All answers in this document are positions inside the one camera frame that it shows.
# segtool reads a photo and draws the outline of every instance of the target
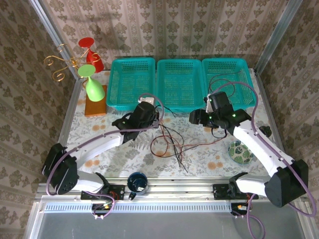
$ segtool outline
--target teal plastic basket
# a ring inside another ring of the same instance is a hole
[[[209,83],[212,77],[211,85],[212,91],[229,81],[240,81],[253,87],[253,83],[250,78],[249,69],[247,63],[242,58],[207,58],[202,61],[204,81],[205,81],[205,92],[208,93]],[[222,88],[220,91],[226,92],[234,110],[253,107],[256,102],[254,93],[246,86],[243,85],[229,85]]]
[[[118,111],[133,111],[142,93],[155,94],[155,60],[151,57],[114,60],[107,105]]]
[[[158,61],[157,97],[174,112],[189,113],[205,106],[201,62],[194,59]]]

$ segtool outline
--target wall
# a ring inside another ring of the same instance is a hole
[[[0,239],[22,238],[42,162],[56,143],[74,80],[52,80],[57,54],[27,0],[0,0]]]
[[[118,57],[243,57],[257,63],[286,0],[43,0],[80,56],[95,39],[106,69]]]
[[[319,1],[303,1],[261,78],[285,150],[307,162],[319,202]]]

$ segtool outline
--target patterned bowl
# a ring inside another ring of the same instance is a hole
[[[248,164],[254,158],[254,154],[239,140],[228,146],[228,154],[232,160],[239,164]]]

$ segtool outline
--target wooden base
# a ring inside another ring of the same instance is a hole
[[[86,117],[106,115],[106,89],[107,89],[107,87],[104,85],[103,89],[105,91],[105,97],[101,101],[93,102],[89,99],[88,95],[86,95],[85,111],[84,111],[84,115]]]

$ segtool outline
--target blue mug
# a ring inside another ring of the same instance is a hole
[[[141,172],[132,173],[128,178],[128,188],[131,190],[129,200],[133,200],[136,195],[143,195],[148,190],[148,178]]]

